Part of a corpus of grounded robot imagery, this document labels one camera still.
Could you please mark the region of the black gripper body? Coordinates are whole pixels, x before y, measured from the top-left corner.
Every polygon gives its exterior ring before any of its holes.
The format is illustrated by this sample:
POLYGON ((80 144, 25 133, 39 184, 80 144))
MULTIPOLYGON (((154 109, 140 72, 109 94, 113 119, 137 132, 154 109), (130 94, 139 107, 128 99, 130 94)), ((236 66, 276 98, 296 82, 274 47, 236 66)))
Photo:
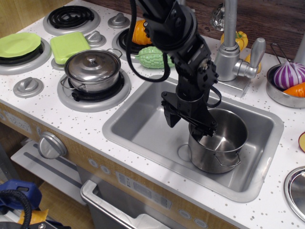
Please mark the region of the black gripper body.
POLYGON ((209 113, 203 97, 198 100, 187 101, 176 93, 162 92, 162 106, 172 106, 177 110, 181 119, 194 127, 196 134, 214 136, 217 122, 209 113))

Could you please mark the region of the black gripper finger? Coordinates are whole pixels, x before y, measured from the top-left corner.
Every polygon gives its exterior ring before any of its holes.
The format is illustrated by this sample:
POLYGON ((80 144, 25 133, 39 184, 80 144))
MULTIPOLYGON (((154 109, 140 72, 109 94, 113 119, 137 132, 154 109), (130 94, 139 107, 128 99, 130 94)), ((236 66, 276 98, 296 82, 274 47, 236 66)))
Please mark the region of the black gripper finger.
POLYGON ((164 115, 166 122, 170 128, 173 128, 181 119, 177 110, 172 106, 164 107, 164 115))
POLYGON ((195 140, 201 145, 207 145, 210 137, 208 135, 196 134, 195 140))

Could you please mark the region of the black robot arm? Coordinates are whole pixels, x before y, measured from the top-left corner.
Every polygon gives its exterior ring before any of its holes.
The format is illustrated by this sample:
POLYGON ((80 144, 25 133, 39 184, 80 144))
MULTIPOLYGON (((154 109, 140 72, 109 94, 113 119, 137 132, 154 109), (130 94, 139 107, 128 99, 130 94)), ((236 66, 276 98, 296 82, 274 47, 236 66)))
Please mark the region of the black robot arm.
POLYGON ((176 0, 138 0, 148 23, 145 31, 152 44, 170 57, 178 73, 174 93, 162 92, 162 106, 167 124, 174 127, 180 119, 187 121, 197 137, 214 136, 217 122, 209 113, 211 90, 217 83, 216 66, 211 52, 198 33, 194 12, 176 0))

